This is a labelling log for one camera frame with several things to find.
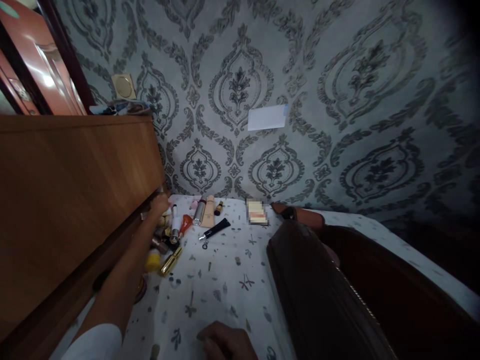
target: bottle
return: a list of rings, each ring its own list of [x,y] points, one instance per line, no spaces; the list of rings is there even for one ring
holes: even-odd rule
[[[218,204],[218,206],[215,209],[215,212],[214,212],[215,216],[219,216],[222,213],[223,208],[224,208],[224,202],[220,201],[220,203]]]
[[[160,251],[155,246],[150,246],[148,257],[145,263],[145,272],[152,273],[161,269],[160,265]]]
[[[193,225],[199,226],[202,222],[206,203],[207,197],[205,195],[202,195],[200,201],[198,202],[198,206],[196,207],[195,215],[193,216]]]

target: white note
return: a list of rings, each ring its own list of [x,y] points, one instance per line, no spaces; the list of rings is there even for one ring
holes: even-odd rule
[[[250,109],[248,131],[284,128],[288,109],[288,104]]]

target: gold tube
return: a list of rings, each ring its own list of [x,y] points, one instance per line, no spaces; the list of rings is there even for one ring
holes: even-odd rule
[[[165,277],[167,276],[170,271],[175,266],[177,260],[179,259],[180,254],[182,253],[182,248],[179,246],[173,254],[171,254],[168,259],[166,259],[165,263],[160,269],[160,275]]]

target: brown leather bag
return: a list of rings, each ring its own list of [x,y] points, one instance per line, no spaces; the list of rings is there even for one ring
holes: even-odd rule
[[[478,324],[416,268],[320,214],[272,208],[293,220],[267,255],[299,359],[391,359],[389,344],[399,359],[478,358]],[[339,270],[321,243],[338,255]]]

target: small bottle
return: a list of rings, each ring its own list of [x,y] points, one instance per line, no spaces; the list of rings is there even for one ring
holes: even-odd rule
[[[146,258],[145,263],[145,272],[152,273],[159,271],[162,267],[160,266],[160,251],[155,246],[150,246],[150,251],[148,252],[148,257]]]
[[[220,203],[218,204],[218,206],[215,209],[215,212],[214,212],[215,216],[220,216],[223,208],[224,208],[224,202],[220,201]]]

